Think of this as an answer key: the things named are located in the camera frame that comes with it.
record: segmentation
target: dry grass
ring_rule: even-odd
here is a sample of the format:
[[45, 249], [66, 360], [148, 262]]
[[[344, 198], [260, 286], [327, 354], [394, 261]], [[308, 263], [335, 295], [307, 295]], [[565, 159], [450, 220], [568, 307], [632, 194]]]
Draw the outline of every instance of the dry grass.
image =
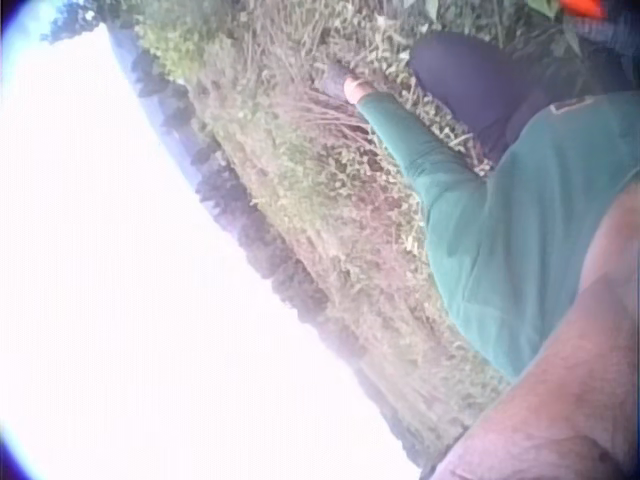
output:
[[505, 383], [447, 321], [417, 197], [356, 111], [321, 93], [326, 65], [340, 60], [373, 79], [486, 166], [406, 67], [412, 42], [438, 25], [376, 9], [364, 0], [256, 1], [233, 38], [207, 46], [192, 90], [199, 117], [329, 296], [326, 321], [357, 333], [369, 351], [362, 368], [437, 456]]

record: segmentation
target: vegetation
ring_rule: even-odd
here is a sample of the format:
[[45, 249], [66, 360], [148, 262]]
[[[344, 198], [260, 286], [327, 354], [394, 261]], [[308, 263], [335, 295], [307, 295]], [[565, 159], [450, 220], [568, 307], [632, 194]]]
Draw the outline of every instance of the vegetation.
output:
[[[85, 7], [66, 8], [88, 18]], [[274, 256], [252, 254], [251, 263], [269, 277], [286, 241], [321, 289], [308, 288], [318, 300], [303, 307], [305, 315], [321, 335], [355, 337], [346, 343], [357, 345], [359, 378], [397, 409], [394, 425], [420, 438], [421, 458], [436, 459], [506, 382], [447, 321], [416, 196], [363, 119], [324, 95], [320, 81], [330, 61], [348, 64], [394, 93], [483, 175], [488, 164], [474, 138], [416, 86], [410, 46], [427, 31], [465, 32], [535, 58], [544, 78], [549, 51], [565, 56], [567, 69], [576, 65], [562, 28], [511, 0], [94, 0], [89, 8], [93, 20], [55, 23], [50, 38], [107, 21], [135, 27], [165, 73], [186, 83], [197, 129], [228, 154], [233, 169], [225, 175], [244, 184], [230, 194], [242, 197], [233, 208], [216, 205], [216, 212], [253, 216], [244, 206], [250, 196], [277, 229], [253, 222], [241, 232], [245, 246], [277, 237]], [[208, 155], [194, 162], [206, 164]], [[203, 202], [225, 188], [216, 175], [202, 185]], [[280, 272], [274, 290], [295, 305], [291, 286], [310, 282], [295, 262], [287, 265], [291, 274]]]

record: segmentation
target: sky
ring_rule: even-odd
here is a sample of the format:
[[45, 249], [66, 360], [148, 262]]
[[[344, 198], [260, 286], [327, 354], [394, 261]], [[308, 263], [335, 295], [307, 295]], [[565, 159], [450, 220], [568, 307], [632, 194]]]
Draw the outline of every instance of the sky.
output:
[[106, 30], [37, 44], [43, 5], [5, 39], [0, 113], [0, 425], [19, 460], [47, 480], [417, 478], [199, 204]]

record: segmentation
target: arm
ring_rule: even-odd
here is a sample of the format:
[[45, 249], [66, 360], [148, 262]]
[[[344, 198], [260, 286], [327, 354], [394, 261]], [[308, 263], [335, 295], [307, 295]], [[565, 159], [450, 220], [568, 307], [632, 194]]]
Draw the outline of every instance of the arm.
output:
[[369, 84], [353, 78], [347, 80], [345, 93], [380, 136], [430, 209], [444, 198], [445, 203], [459, 206], [472, 192], [481, 189], [482, 179], [467, 167], [464, 158], [444, 145], [392, 95], [377, 92]]

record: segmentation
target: leaf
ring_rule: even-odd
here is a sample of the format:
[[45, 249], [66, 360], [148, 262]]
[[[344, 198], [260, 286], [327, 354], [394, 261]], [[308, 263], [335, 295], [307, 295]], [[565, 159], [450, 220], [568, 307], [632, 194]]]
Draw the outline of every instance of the leaf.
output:
[[438, 21], [438, 7], [440, 6], [440, 0], [425, 0], [424, 7], [427, 13], [434, 22]]
[[557, 0], [527, 0], [527, 4], [537, 12], [553, 19], [560, 10]]

